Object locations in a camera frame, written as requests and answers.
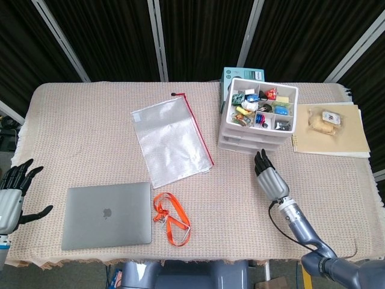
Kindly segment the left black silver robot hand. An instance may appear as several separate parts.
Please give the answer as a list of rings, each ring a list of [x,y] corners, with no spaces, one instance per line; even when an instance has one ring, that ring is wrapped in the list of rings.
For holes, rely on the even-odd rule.
[[[1,235],[10,235],[19,225],[24,225],[47,216],[53,205],[48,205],[41,212],[23,214],[23,202],[26,193],[36,174],[43,170],[43,166],[27,170],[33,164],[33,159],[13,166],[5,172],[1,179]]]

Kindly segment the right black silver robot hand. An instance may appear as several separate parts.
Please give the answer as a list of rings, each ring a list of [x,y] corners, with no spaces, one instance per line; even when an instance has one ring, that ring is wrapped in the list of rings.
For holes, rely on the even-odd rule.
[[[257,183],[270,201],[279,201],[289,196],[289,187],[279,175],[265,149],[257,152],[254,158],[254,171]]]

